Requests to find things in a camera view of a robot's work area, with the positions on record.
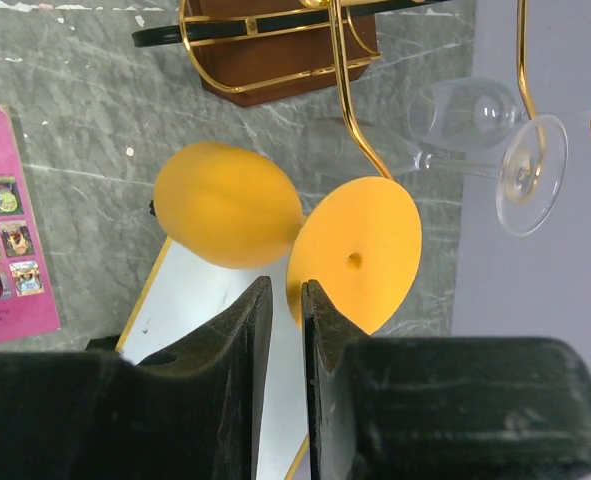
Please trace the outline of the orange plastic goblet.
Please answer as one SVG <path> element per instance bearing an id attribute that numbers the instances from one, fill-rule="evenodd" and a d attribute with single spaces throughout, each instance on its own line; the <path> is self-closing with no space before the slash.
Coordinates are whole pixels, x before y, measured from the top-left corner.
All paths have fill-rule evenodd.
<path id="1" fill-rule="evenodd" d="M 419 271 L 422 225 L 400 184 L 350 180 L 305 214 L 296 187 L 270 159 L 216 143 L 188 145 L 161 167 L 153 207 L 165 234 L 202 260 L 250 269 L 288 260 L 285 293 L 297 325 L 315 280 L 367 334 L 402 305 Z"/>

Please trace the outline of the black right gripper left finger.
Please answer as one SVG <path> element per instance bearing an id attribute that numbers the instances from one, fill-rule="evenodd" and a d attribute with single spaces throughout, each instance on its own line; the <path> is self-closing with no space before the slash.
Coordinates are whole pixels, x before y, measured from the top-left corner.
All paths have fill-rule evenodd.
<path id="1" fill-rule="evenodd" d="M 272 314 L 261 276 L 138 364 L 0 353 L 0 479 L 254 478 Z"/>

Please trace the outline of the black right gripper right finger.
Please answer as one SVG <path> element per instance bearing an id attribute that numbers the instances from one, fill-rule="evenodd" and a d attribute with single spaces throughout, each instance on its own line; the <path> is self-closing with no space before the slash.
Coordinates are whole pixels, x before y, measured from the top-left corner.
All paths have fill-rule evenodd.
<path id="1" fill-rule="evenodd" d="M 544 337 L 372 337 L 301 292 L 315 479 L 580 479 L 591 373 Z"/>

